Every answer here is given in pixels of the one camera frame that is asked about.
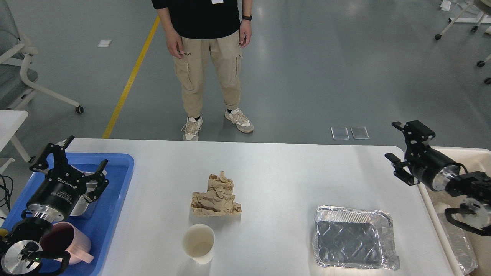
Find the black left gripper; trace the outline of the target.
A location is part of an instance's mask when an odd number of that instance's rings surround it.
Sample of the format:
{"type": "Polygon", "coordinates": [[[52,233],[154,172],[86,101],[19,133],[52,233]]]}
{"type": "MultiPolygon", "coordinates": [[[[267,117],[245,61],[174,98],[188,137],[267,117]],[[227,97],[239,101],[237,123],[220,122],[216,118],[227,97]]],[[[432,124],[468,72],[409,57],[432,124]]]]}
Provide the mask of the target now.
{"type": "Polygon", "coordinates": [[[30,171],[46,175],[26,204],[27,210],[36,218],[49,222],[64,221],[72,213],[81,196],[87,203],[93,203],[99,200],[109,184],[109,180],[103,174],[108,159],[101,161],[95,173],[88,176],[68,164],[65,149],[74,139],[74,136],[69,136],[61,146],[48,143],[30,163],[30,171]],[[47,158],[51,154],[54,167],[48,171],[47,158]],[[93,191],[86,194],[87,183],[91,181],[96,181],[97,185],[93,191]]]}

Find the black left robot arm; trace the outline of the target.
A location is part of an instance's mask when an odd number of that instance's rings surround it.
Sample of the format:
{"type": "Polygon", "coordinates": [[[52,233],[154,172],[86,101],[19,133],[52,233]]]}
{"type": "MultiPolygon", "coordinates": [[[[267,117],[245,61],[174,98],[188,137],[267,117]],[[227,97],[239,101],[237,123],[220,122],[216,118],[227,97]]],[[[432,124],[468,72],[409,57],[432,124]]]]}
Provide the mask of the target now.
{"type": "Polygon", "coordinates": [[[55,222],[66,220],[80,199],[91,204],[97,201],[109,184],[104,175],[107,159],[101,161],[91,175],[68,163],[66,148],[74,140],[69,136],[63,145],[49,143],[30,166],[42,171],[44,180],[26,203],[22,220],[1,239],[2,276],[58,276],[69,265],[67,250],[46,250],[41,244],[55,222]],[[43,259],[61,259],[60,267],[48,273],[40,272],[43,259]]]}

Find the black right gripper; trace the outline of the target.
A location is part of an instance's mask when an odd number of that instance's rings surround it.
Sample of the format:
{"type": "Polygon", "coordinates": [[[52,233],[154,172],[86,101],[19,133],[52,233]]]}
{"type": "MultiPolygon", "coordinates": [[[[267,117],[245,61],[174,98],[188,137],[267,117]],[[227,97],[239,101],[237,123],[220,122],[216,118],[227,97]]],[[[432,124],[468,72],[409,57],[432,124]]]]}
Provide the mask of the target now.
{"type": "Polygon", "coordinates": [[[384,154],[399,180],[409,186],[423,183],[432,191],[443,191],[459,175],[461,166],[456,161],[430,147],[429,142],[436,137],[435,131],[419,120],[395,121],[391,126],[403,133],[407,146],[406,161],[401,161],[393,153],[384,154]]]}

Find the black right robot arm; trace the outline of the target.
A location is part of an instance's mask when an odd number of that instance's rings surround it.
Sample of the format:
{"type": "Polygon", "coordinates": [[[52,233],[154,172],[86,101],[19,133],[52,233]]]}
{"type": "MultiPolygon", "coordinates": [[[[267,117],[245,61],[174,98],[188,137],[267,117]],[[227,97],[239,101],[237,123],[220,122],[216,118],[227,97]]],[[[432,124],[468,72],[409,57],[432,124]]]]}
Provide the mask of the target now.
{"type": "Polygon", "coordinates": [[[404,135],[404,159],[393,153],[385,158],[394,167],[394,175],[409,186],[423,183],[434,192],[463,196],[457,208],[446,208],[445,218],[452,225],[480,236],[491,234],[491,180],[482,171],[469,172],[466,167],[430,147],[436,134],[418,120],[391,124],[404,135]]]}

